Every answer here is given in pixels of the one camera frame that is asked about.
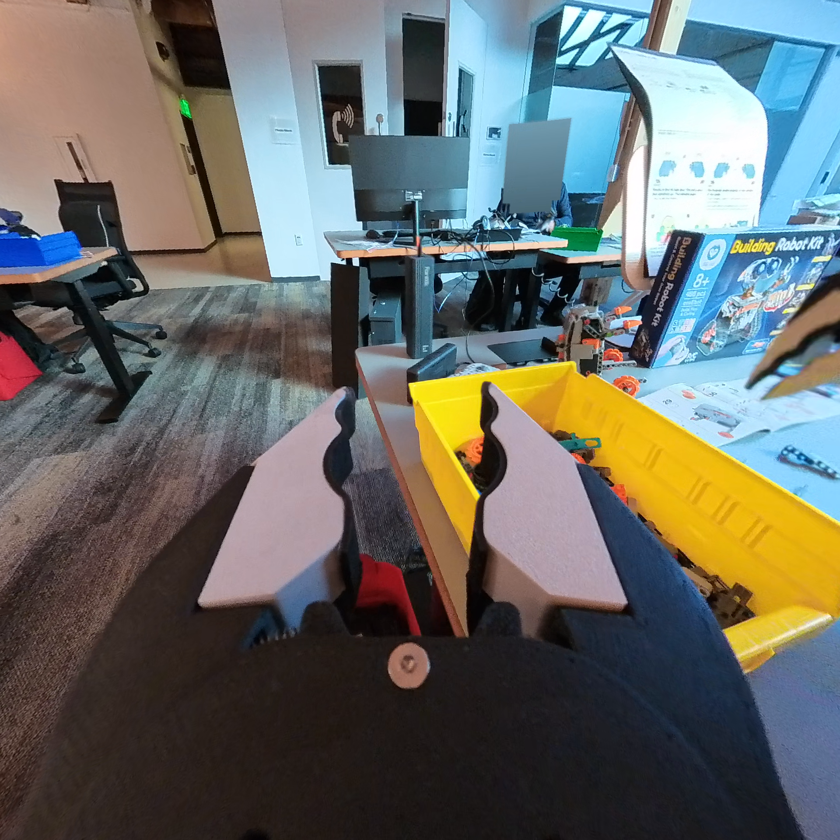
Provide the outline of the grey desk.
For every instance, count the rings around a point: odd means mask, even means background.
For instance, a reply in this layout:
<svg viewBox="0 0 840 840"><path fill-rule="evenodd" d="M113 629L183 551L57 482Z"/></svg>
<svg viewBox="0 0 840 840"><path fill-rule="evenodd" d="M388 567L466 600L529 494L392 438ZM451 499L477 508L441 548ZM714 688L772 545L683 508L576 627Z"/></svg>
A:
<svg viewBox="0 0 840 840"><path fill-rule="evenodd" d="M355 365L457 635L466 631L467 552L421 458L402 344L361 348ZM806 838L838 838L838 630L777 654L749 678L785 793Z"/></svg>

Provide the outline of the red bag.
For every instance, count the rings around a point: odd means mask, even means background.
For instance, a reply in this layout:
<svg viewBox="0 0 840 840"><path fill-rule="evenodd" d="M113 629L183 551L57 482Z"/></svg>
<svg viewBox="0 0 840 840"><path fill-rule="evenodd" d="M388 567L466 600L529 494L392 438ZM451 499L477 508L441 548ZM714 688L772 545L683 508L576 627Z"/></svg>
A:
<svg viewBox="0 0 840 840"><path fill-rule="evenodd" d="M391 563L360 554L361 579L354 617L365 620L373 635L422 635L403 572Z"/></svg>

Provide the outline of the yellow plastic parts bin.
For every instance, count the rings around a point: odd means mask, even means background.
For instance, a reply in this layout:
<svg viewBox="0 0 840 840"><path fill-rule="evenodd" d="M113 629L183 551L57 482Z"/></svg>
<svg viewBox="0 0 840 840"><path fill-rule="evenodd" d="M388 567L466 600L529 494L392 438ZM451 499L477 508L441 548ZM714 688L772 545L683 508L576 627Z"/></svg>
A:
<svg viewBox="0 0 840 840"><path fill-rule="evenodd" d="M455 452L481 435L492 382L551 433L600 438L595 465L694 564L752 593L754 617L725 630L745 671L839 615L839 525L787 490L572 364L411 385L421 458L464 550L479 492Z"/></svg>

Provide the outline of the black flat panel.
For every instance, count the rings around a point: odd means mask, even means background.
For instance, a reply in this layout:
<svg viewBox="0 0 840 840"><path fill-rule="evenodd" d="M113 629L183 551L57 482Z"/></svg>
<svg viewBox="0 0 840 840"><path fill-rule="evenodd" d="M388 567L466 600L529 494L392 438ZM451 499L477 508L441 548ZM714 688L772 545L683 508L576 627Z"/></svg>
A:
<svg viewBox="0 0 840 840"><path fill-rule="evenodd" d="M557 343L545 337L508 343L493 343L489 344L487 349L510 367L527 364L553 364L559 361Z"/></svg>

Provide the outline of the grey beam with blue pin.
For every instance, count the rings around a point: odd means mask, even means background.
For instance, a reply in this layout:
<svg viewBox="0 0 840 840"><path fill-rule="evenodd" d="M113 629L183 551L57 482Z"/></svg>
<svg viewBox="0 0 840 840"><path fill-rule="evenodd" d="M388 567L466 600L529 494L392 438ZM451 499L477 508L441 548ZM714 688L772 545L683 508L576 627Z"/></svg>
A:
<svg viewBox="0 0 840 840"><path fill-rule="evenodd" d="M778 455L778 460L790 466L807 469L812 473L830 480L839 480L838 468L830 465L824 459L809 455L802 449L792 445L787 445L782 448Z"/></svg>

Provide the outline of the wooden office desk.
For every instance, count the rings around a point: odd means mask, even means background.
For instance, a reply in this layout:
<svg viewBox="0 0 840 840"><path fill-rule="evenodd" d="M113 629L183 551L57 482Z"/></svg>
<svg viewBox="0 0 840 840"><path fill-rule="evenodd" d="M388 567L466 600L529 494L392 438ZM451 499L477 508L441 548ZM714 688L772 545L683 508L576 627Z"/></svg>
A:
<svg viewBox="0 0 840 840"><path fill-rule="evenodd" d="M590 252L562 248L569 232L562 228L560 238L533 232L514 238L512 231L505 230L497 240L484 242L477 234L458 235L442 229L424 237L422 249L434 259L438 277L500 272L502 279L491 296L493 329L533 329L547 266L559 266L565 275L579 281L621 274L618 247L599 245ZM339 260L331 264L330 276L332 386L358 390L355 352L374 342L371 295L388 291L401 296L406 259L416 252L414 237L406 231L393 238L371 238L364 232L328 232L324 236Z"/></svg>

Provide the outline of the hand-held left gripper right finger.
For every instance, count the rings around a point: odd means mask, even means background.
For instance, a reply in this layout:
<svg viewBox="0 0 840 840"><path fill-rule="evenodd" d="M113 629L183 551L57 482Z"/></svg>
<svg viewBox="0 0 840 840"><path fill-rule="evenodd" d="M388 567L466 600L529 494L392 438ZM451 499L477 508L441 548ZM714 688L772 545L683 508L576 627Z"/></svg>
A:
<svg viewBox="0 0 840 840"><path fill-rule="evenodd" d="M492 603L541 634L559 608L624 613L628 598L587 495L581 464L497 385L480 390L484 435L469 549L469 632Z"/></svg>

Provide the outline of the partly built toy robot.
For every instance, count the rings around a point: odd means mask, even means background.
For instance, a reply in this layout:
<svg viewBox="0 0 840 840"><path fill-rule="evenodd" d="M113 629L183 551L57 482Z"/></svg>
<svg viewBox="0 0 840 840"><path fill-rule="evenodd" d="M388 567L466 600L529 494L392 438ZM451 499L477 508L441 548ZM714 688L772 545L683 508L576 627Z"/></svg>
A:
<svg viewBox="0 0 840 840"><path fill-rule="evenodd" d="M556 339L558 362L572 363L582 376L617 373L617 387L636 396L645 378L631 371L638 365L629 356L629 349L620 345L619 339L632 341L634 336L627 332L615 333L614 320L618 329L624 329L623 315L629 308L619 308L617 316L607 316L599 306L573 305L563 317L563 325Z"/></svg>

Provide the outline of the wooden desk with black legs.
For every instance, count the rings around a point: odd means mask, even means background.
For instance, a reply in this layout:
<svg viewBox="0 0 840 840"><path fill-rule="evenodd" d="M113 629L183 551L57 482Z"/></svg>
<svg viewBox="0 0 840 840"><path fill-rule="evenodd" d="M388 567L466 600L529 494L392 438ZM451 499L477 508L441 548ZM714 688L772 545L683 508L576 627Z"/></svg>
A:
<svg viewBox="0 0 840 840"><path fill-rule="evenodd" d="M98 352L117 393L98 415L98 424L118 422L123 411L152 376L152 371L137 371L133 374L128 372L114 343L110 328L83 286L84 278L95 274L106 263L107 258L118 254L119 251L113 247L91 248L77 259L54 266L1 268L3 287L21 285L32 287L54 281L66 288L71 307L79 310L82 326Z"/></svg>

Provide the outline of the black upright device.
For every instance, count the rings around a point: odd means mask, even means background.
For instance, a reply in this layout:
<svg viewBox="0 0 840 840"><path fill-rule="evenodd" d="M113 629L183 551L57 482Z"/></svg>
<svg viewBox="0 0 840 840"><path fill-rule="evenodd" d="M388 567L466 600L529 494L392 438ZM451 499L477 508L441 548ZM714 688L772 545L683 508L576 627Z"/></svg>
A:
<svg viewBox="0 0 840 840"><path fill-rule="evenodd" d="M434 258L410 255L405 262L404 333L408 358L420 360L432 352L435 300Z"/></svg>

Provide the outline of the black wall sign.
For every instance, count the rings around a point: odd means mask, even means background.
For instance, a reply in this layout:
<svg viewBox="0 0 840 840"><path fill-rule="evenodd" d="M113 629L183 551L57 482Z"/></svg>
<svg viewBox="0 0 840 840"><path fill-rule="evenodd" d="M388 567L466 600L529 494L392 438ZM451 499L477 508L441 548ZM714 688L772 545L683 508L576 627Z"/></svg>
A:
<svg viewBox="0 0 840 840"><path fill-rule="evenodd" d="M326 167L350 165L350 137L365 133L360 62L315 65L318 110Z"/></svg>

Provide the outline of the pile of building kit parts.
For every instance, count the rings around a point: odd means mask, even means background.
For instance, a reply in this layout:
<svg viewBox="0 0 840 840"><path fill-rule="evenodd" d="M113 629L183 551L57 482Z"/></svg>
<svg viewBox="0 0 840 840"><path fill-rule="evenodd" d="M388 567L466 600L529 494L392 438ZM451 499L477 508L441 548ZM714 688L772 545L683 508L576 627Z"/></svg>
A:
<svg viewBox="0 0 840 840"><path fill-rule="evenodd" d="M665 537L653 521L640 513L637 500L628 496L624 484L615 482L610 468L593 465L595 456L602 448L600 438L581 437L562 429L552 432L551 436L576 461L593 469L624 505L642 522L645 528L656 537L672 559L679 564L700 596L706 601L722 629L734 627L756 617L750 606L753 593L747 587L740 583L728 585L719 575L708 572L694 563L681 549Z"/></svg>

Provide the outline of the black computer monitor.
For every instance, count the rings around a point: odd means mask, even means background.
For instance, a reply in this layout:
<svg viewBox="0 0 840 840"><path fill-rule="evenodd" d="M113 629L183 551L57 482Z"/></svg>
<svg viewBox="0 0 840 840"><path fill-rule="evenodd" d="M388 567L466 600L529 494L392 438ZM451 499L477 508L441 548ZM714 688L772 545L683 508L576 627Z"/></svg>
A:
<svg viewBox="0 0 840 840"><path fill-rule="evenodd" d="M414 248L424 222L467 218L467 137L353 135L349 157L357 220L410 224L385 242Z"/></svg>

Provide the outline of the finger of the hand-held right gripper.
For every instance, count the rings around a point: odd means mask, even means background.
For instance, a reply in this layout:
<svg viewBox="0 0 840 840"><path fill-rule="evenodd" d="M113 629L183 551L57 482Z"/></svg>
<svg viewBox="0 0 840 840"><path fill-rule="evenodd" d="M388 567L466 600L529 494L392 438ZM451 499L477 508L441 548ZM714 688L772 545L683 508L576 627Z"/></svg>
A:
<svg viewBox="0 0 840 840"><path fill-rule="evenodd" d="M795 374L780 378L762 399L792 396L823 385L839 385L839 350L816 356Z"/></svg>
<svg viewBox="0 0 840 840"><path fill-rule="evenodd" d="M790 362L799 370L816 356L838 350L839 275L829 276L802 304L782 333L770 344L746 381L753 388L770 375L777 375Z"/></svg>

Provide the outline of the instruction booklet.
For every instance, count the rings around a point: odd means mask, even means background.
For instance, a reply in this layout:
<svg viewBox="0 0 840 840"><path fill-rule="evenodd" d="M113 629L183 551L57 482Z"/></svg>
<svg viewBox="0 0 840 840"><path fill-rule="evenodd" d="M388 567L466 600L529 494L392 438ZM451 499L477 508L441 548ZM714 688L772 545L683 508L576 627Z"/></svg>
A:
<svg viewBox="0 0 840 840"><path fill-rule="evenodd" d="M813 392L763 400L742 381L668 385L638 398L673 424L714 447L759 433L834 419L838 400Z"/></svg>

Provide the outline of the blue plastic bin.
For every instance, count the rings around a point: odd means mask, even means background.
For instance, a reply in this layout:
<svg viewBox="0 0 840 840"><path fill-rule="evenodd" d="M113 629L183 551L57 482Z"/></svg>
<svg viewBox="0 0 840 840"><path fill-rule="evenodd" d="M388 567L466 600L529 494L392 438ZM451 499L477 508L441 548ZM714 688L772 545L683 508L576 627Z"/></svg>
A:
<svg viewBox="0 0 840 840"><path fill-rule="evenodd" d="M1 234L1 267L28 268L64 264L81 257L76 234L63 232L40 237Z"/></svg>

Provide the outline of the black box device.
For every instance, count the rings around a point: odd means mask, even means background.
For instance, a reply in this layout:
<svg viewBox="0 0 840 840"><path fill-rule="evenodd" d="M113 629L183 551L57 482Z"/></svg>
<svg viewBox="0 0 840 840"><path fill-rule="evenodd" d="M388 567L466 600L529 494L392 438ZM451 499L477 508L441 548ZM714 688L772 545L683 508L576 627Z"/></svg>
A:
<svg viewBox="0 0 840 840"><path fill-rule="evenodd" d="M445 343L407 369L406 383L411 385L444 379L453 375L457 366L457 347L453 343Z"/></svg>

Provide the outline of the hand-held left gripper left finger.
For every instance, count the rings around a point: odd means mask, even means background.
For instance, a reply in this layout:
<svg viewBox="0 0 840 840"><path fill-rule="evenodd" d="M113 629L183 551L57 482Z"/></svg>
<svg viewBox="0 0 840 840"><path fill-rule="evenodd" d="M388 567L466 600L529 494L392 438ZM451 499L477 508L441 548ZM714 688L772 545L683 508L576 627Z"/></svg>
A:
<svg viewBox="0 0 840 840"><path fill-rule="evenodd" d="M356 396L341 387L258 457L197 604L274 608L299 627L315 602L355 605L362 564L352 501Z"/></svg>

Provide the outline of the blue robot kit box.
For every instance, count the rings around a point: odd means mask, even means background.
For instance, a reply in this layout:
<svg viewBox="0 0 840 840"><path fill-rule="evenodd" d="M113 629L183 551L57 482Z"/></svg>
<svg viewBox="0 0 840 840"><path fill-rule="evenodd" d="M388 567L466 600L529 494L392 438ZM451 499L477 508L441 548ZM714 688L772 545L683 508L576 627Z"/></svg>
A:
<svg viewBox="0 0 840 840"><path fill-rule="evenodd" d="M671 232L629 355L658 369L767 350L838 254L838 227Z"/></svg>

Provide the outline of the curled white poster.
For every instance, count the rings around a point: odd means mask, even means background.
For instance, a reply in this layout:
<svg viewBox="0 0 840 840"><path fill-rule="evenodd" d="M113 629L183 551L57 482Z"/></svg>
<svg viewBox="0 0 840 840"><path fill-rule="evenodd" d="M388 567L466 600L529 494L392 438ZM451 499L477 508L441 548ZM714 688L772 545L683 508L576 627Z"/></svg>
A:
<svg viewBox="0 0 840 840"><path fill-rule="evenodd" d="M647 291L678 231L757 226L768 123L761 101L713 61L612 53L646 133L619 171L623 280Z"/></svg>

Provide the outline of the black office chair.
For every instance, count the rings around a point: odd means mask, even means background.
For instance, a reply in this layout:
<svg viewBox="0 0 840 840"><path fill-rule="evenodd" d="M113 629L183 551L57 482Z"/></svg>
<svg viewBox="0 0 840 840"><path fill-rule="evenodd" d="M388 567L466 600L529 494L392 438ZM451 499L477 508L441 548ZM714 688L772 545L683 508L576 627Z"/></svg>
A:
<svg viewBox="0 0 840 840"><path fill-rule="evenodd" d="M150 286L143 272L137 266L126 245L119 205L111 182L64 182L55 180L59 198L58 216L65 232L74 233L83 249L113 248L117 255L106 258L99 270L82 282L93 304L100 312L119 301L129 301L149 294ZM81 356L91 340L81 327L81 315L76 309L73 322L80 325L78 331L70 333L58 344L63 346L76 339L82 342L69 356L64 371L78 375L85 373ZM132 329L153 330L157 340L166 340L167 332L162 325L147 322L124 322L106 319L112 336L122 338L146 348L148 357L155 358L161 351L148 340L131 332Z"/></svg>

